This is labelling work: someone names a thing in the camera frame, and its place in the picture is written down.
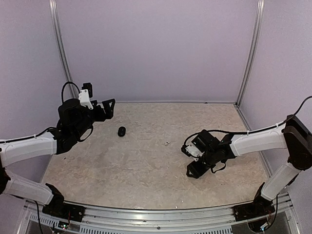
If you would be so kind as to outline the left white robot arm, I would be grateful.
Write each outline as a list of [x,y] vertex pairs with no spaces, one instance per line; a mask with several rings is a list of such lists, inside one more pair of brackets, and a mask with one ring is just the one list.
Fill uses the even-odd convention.
[[97,101],[68,99],[58,108],[59,121],[56,127],[20,139],[0,143],[0,192],[14,195],[40,204],[48,205],[55,215],[68,213],[63,195],[52,185],[43,185],[6,170],[6,167],[38,156],[53,156],[66,153],[83,142],[85,132],[93,131],[94,122],[104,122],[114,115],[115,99],[98,104]]

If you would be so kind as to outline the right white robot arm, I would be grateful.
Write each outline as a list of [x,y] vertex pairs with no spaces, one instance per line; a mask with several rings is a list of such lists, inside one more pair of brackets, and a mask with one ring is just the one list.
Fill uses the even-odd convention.
[[287,161],[264,182],[249,206],[253,216],[260,216],[268,209],[280,191],[289,186],[296,177],[312,166],[312,133],[295,115],[270,127],[245,132],[223,133],[218,139],[215,130],[202,130],[187,137],[191,143],[183,143],[182,153],[194,160],[187,166],[187,176],[200,178],[207,171],[215,173],[218,163],[226,164],[230,159],[255,152],[275,149],[288,152]]

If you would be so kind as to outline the black earbud charging case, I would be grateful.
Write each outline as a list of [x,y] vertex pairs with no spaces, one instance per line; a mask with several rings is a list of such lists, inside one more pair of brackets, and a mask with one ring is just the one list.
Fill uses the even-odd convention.
[[123,137],[125,136],[125,134],[126,134],[126,128],[124,126],[119,127],[117,135],[119,137]]

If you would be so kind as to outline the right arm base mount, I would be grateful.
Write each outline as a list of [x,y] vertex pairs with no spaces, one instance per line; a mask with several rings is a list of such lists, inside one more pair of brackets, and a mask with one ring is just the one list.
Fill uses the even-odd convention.
[[274,213],[275,208],[271,202],[251,202],[234,206],[233,212],[236,221],[243,221]]

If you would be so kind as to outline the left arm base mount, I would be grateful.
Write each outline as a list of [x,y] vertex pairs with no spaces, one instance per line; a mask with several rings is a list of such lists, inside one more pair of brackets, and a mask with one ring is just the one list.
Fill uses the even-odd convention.
[[69,204],[59,200],[51,201],[48,205],[44,205],[42,212],[68,221],[81,222],[85,213],[85,208],[80,205]]

